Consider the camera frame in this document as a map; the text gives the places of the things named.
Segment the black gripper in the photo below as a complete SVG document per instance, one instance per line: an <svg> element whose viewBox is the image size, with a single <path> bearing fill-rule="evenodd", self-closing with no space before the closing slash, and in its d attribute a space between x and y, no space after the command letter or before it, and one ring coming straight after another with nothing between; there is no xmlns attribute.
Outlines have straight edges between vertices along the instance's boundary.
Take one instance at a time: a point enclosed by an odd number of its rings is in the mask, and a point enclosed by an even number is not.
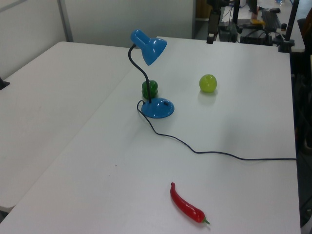
<svg viewBox="0 0 312 234"><path fill-rule="evenodd" d="M213 44L218 34L218 25L220 20L221 7L227 6L226 0L206 0L206 3L212 7L208 21L207 44Z"/></svg>

